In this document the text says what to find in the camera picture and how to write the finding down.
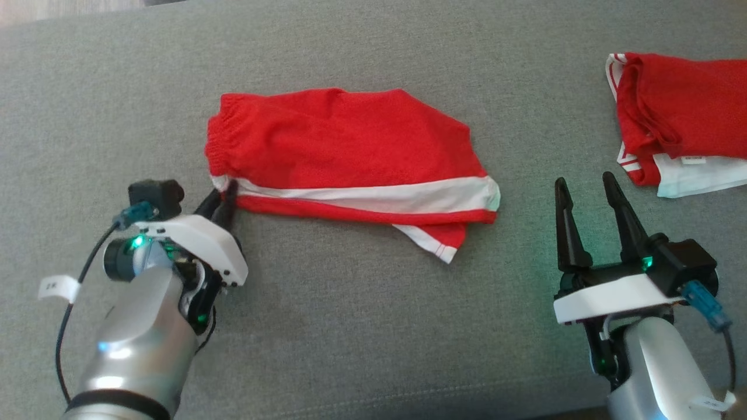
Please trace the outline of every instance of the seam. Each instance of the seam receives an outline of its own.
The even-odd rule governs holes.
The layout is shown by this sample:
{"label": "seam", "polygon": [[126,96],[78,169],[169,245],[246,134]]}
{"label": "seam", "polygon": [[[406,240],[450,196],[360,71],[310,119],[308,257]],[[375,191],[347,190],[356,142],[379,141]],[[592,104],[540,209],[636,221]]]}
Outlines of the seam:
{"label": "seam", "polygon": [[[578,377],[578,373],[560,375],[558,377]],[[525,377],[523,380],[496,380],[492,382],[475,383],[471,385],[446,386],[443,388],[424,389],[414,392],[401,392],[397,394],[383,395],[380,397],[341,401],[334,404],[323,404],[298,410],[281,411],[273,414],[253,415],[249,416],[249,418],[256,420],[320,418],[333,412],[354,411],[365,407],[379,407],[385,404],[398,404],[404,401],[423,400],[427,398],[433,398],[435,396],[453,397],[456,395],[477,394],[477,392],[481,389],[495,388],[506,383],[526,383],[538,379],[547,380],[547,377],[533,375],[531,377]]]}

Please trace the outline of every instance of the green led light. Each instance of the green led light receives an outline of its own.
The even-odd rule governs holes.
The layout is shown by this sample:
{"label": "green led light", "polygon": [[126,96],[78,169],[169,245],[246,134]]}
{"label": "green led light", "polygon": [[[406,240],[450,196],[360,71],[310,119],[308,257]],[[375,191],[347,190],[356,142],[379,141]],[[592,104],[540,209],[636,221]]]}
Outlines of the green led light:
{"label": "green led light", "polygon": [[142,235],[136,236],[135,239],[132,240],[132,247],[137,248],[144,243],[145,243],[145,238]]}
{"label": "green led light", "polygon": [[651,268],[652,265],[654,265],[654,257],[652,256],[643,257],[642,262],[643,262],[643,270],[646,271],[649,268]]}

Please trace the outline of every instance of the gray couch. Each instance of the gray couch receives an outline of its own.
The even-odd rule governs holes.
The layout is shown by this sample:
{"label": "gray couch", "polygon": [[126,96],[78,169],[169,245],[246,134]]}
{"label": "gray couch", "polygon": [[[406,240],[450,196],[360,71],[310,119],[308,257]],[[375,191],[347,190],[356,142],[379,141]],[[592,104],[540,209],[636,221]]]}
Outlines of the gray couch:
{"label": "gray couch", "polygon": [[[568,180],[586,246],[613,261],[605,170],[650,232],[696,238],[719,260],[744,362],[747,188],[665,200],[634,187],[615,163],[604,60],[744,58],[745,22],[741,1],[196,0],[0,32],[0,418],[61,414],[64,303],[37,302],[39,280],[78,272],[135,180],[178,179],[193,209],[211,188],[206,122],[229,91],[404,88],[472,128],[503,202],[451,265],[388,226],[241,214],[249,280],[218,300],[178,419],[519,419],[602,405],[582,328],[552,310],[553,182]],[[63,348],[73,388],[123,287],[100,268],[84,284]],[[722,340],[694,311],[677,317],[724,386]]]}

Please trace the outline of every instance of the label sticker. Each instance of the label sticker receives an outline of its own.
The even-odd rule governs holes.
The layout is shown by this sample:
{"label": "label sticker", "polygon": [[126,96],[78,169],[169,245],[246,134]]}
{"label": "label sticker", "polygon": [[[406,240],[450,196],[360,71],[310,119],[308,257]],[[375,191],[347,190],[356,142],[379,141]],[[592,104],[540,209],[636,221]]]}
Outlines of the label sticker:
{"label": "label sticker", "polygon": [[719,411],[721,413],[728,411],[734,403],[737,402],[737,397],[730,391],[726,392],[724,401],[715,400],[713,398],[704,397],[702,395],[690,400],[691,406],[705,407],[711,410]]}
{"label": "label sticker", "polygon": [[42,279],[39,285],[39,299],[50,296],[59,296],[67,299],[70,303],[75,302],[81,284],[78,280],[67,275],[50,276]]}
{"label": "label sticker", "polygon": [[682,164],[685,165],[697,165],[705,163],[705,156],[682,156],[680,159],[682,160]]}

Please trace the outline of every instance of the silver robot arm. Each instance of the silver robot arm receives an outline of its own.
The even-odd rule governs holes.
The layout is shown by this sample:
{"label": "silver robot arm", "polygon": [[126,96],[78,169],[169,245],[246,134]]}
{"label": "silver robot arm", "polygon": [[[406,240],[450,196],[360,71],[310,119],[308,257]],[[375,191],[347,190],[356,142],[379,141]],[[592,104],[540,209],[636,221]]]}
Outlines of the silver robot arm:
{"label": "silver robot arm", "polygon": [[62,419],[171,419],[197,335],[179,311],[183,280],[155,266],[136,276],[104,320],[94,358]]}
{"label": "silver robot arm", "polygon": [[[104,252],[106,274],[128,285],[102,322],[96,351],[62,419],[173,418],[192,359],[202,347],[197,337],[211,321],[215,325],[213,305],[218,292],[222,287],[243,285],[247,278],[241,246],[230,233],[237,189],[235,182],[229,183],[224,199],[213,191],[195,214],[179,215],[184,191],[176,181],[130,185],[131,207],[114,218],[108,233],[132,224],[140,233],[114,239]],[[68,278],[74,284],[65,284],[60,280],[65,276],[44,280],[40,297],[66,297],[69,314],[104,240],[94,248],[78,282]],[[54,292],[54,288],[64,290]],[[58,349],[67,319],[66,315]],[[58,375],[67,397],[59,366]]]}
{"label": "silver robot arm", "polygon": [[[672,305],[687,302],[714,332],[724,333],[735,367],[731,321],[714,296],[716,261],[697,242],[648,236],[611,173],[603,175],[607,202],[618,224],[620,262],[593,265],[583,249],[565,180],[555,184],[558,268],[563,272],[554,309],[559,324],[582,324],[594,373],[610,382],[607,406],[614,420],[720,419],[717,401],[684,340]],[[610,331],[610,322],[637,321]]]}
{"label": "silver robot arm", "polygon": [[623,332],[629,374],[610,393],[613,420],[719,420],[721,413],[693,405],[694,397],[713,399],[705,377],[680,333],[668,321],[646,317]]}

